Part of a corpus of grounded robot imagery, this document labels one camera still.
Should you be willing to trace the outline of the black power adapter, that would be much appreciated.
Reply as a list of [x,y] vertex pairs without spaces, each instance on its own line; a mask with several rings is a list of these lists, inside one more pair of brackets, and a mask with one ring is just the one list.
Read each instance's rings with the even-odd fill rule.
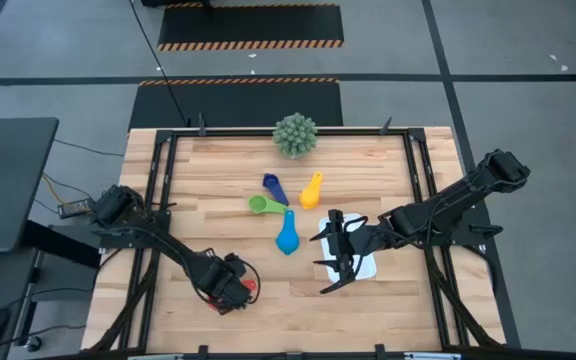
[[60,204],[57,213],[61,219],[77,217],[92,211],[94,201],[90,198]]

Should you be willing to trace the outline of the white plastic basket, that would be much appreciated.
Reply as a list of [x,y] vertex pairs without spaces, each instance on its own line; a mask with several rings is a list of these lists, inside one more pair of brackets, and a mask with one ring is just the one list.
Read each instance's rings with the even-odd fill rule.
[[[360,217],[361,216],[358,213],[350,213],[350,214],[344,215],[343,224],[345,225],[346,222],[350,222],[350,221],[359,219]],[[319,232],[322,232],[323,230],[325,230],[326,225],[329,222],[330,221],[328,218],[321,218],[319,220],[319,223],[318,223]],[[347,230],[349,232],[353,232],[357,228],[359,228],[359,226],[360,226],[359,222],[356,222],[356,223],[349,225]],[[320,244],[322,247],[322,254],[324,256],[324,260],[335,260],[336,259],[335,256],[333,254],[331,254],[329,251],[329,245],[328,245],[327,240],[320,239]],[[360,257],[361,257],[360,255],[354,255],[353,256],[353,259],[354,259],[353,271],[356,271],[357,269],[359,269],[359,272],[356,275],[356,280],[369,279],[369,278],[376,276],[377,265],[376,265],[374,255],[371,254],[368,256],[364,256],[361,267],[358,266]],[[328,276],[331,283],[335,283],[339,280],[339,273],[338,272],[335,272],[333,269],[331,269],[329,267],[326,268],[326,271],[327,271],[327,276]]]

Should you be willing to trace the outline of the green plant in white pot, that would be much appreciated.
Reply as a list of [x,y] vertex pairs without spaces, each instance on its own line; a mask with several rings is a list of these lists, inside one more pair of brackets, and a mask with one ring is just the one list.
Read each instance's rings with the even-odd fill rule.
[[301,158],[316,148],[317,126],[311,118],[295,113],[276,123],[272,140],[282,155]]

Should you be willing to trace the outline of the green measuring cup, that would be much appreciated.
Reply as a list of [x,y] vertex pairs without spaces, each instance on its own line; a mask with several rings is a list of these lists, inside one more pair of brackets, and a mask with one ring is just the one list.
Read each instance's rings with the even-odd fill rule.
[[262,195],[254,195],[249,198],[248,205],[255,214],[276,213],[284,214],[287,206]]

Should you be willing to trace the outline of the dark grey side desk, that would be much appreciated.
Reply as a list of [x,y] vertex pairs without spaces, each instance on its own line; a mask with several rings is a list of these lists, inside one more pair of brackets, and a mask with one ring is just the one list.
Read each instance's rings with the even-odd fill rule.
[[0,254],[17,248],[59,120],[0,119]]

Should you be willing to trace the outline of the black desk base beam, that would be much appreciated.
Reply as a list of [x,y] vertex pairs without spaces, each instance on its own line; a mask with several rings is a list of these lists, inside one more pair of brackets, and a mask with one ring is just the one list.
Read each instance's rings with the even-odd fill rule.
[[21,244],[92,269],[99,268],[101,255],[96,247],[57,232],[52,226],[28,220]]

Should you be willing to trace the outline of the black hazard-striped floor mat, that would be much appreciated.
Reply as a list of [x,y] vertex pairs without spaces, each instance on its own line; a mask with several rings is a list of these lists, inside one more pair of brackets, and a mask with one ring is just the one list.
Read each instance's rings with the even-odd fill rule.
[[338,48],[344,43],[341,9],[324,4],[171,4],[157,49],[228,51]]
[[144,81],[137,90],[130,129],[272,127],[299,113],[318,126],[341,126],[339,82],[334,77],[230,77]]

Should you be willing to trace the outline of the light blue measuring cup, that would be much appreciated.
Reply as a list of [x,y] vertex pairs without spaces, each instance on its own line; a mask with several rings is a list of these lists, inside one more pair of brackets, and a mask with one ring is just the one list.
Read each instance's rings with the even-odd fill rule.
[[293,210],[285,211],[283,226],[275,243],[285,255],[291,255],[298,249],[300,241],[296,231],[295,213]]

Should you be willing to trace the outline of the yellow measuring cup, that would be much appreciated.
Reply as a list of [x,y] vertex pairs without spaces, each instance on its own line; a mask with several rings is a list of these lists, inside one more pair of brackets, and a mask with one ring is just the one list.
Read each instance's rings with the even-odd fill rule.
[[299,203],[305,210],[310,210],[319,205],[323,173],[315,171],[309,184],[299,193]]

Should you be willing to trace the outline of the purple measuring cup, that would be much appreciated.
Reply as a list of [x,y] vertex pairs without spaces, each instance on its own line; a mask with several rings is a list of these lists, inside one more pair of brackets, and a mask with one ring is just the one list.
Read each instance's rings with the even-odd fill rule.
[[278,203],[281,203],[284,206],[289,205],[289,200],[282,188],[279,178],[276,175],[266,173],[262,180],[262,186],[271,193]]

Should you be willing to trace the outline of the black aluminium table frame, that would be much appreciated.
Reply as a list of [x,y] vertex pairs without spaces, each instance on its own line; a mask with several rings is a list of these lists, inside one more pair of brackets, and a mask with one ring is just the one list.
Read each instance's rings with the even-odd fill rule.
[[[212,248],[250,264],[257,301],[220,315],[194,291],[181,266],[151,248],[102,237],[120,254],[96,280],[83,355],[97,360],[490,360],[517,350],[500,332],[493,269],[464,242],[488,242],[497,228],[468,209],[443,241],[407,245],[374,255],[376,276],[321,294],[330,282],[319,233],[321,218],[338,209],[381,215],[421,203],[459,181],[460,166],[447,127],[326,127],[307,155],[291,159],[272,140],[272,128],[190,128],[130,133],[118,186],[139,193],[160,225],[194,251]],[[305,210],[299,193],[323,173],[319,205]],[[284,214],[255,214],[254,195],[275,200],[262,186],[279,178],[295,213],[299,247],[277,247]]]

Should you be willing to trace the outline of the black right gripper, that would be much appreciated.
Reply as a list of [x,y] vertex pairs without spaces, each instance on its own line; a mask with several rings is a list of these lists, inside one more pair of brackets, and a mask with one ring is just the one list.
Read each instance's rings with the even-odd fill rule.
[[314,264],[323,265],[338,274],[339,279],[323,288],[320,293],[328,294],[355,281],[353,270],[354,255],[366,256],[388,247],[388,235],[379,225],[366,225],[364,222],[344,224],[343,212],[337,209],[328,211],[328,222],[323,230],[311,238],[311,241],[326,239],[335,243],[346,241],[341,249],[340,259],[317,260]]

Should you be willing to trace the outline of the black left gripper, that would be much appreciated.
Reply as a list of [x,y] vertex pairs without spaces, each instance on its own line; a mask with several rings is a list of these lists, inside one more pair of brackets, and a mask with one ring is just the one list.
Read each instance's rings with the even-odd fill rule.
[[200,277],[200,289],[220,315],[244,309],[252,300],[252,290],[242,282],[245,262],[229,253],[224,259],[213,257],[210,266]]

